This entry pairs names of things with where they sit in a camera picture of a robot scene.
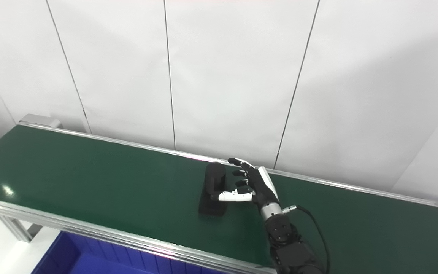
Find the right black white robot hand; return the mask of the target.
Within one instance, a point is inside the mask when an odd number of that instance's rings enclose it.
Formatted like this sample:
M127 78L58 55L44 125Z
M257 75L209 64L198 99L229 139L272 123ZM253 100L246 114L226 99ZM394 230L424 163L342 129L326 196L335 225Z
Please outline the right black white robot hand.
M244 179L237 182L233 191L212 192L210 197L213 201L252 202L259 210L266 206L280 208L278 194L264 166L254 167L240 158L229 158L228 163L240 167L233 175Z

